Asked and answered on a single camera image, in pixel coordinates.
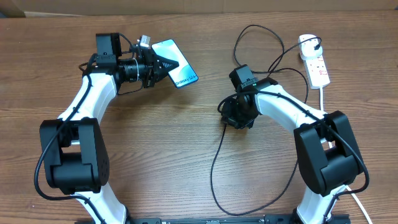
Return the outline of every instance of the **wooden table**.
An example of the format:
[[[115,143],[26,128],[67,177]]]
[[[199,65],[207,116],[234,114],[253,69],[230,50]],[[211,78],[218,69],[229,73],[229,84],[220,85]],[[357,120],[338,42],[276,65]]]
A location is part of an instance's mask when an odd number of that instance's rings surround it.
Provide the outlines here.
[[[133,217],[227,217],[210,192],[210,166],[223,129],[216,107],[234,93],[228,78],[236,67],[232,48],[248,24],[271,28],[287,47],[301,34],[323,38],[331,79],[325,109],[348,115],[371,175],[369,188],[358,197],[375,223],[396,223],[396,11],[0,19],[0,223],[89,218],[74,200],[40,198],[33,173],[41,153],[39,126],[55,119],[75,97],[81,86],[77,65],[96,51],[95,34],[101,32],[122,32],[131,40],[145,34],[152,43],[174,39],[199,76],[197,83],[180,90],[166,78],[155,88],[110,103],[101,131],[111,163],[109,182],[118,199]],[[261,70],[280,52],[275,37],[252,29],[237,54],[242,63]],[[304,72],[298,52],[286,55],[280,66]],[[289,93],[304,98],[298,74],[273,77]],[[124,84],[123,90],[136,87]],[[308,104],[318,108],[318,97],[318,91],[310,90]],[[214,172],[220,203],[231,212],[243,212],[272,200],[285,187],[295,160],[293,137],[268,117],[259,117],[250,130],[228,127]],[[44,172],[40,174],[43,190],[60,195],[48,187]],[[351,187],[363,181],[361,175]],[[252,216],[290,213],[304,188],[296,173],[281,199]],[[342,197],[334,212],[349,213],[353,223],[365,222],[350,196]]]

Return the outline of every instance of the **power plug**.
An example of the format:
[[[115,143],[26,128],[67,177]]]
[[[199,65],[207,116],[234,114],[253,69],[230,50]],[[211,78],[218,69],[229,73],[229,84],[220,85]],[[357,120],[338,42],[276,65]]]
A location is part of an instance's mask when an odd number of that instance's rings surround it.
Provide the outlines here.
[[[312,37],[316,36],[312,34],[301,35],[298,38],[298,42]],[[326,69],[325,61],[322,56],[322,46],[315,50],[315,46],[318,44],[318,39],[312,39],[300,44],[300,56],[303,59],[311,89],[319,89],[330,83],[328,70]]]
[[[298,37],[298,42],[303,42],[304,40],[308,40],[310,38],[316,37],[313,34],[304,34]],[[322,55],[323,49],[322,46],[320,46],[318,49],[315,49],[315,47],[319,44],[318,39],[312,39],[309,41],[306,41],[302,44],[299,45],[300,47],[300,57],[303,60],[310,60],[310,59],[315,59],[319,56]]]

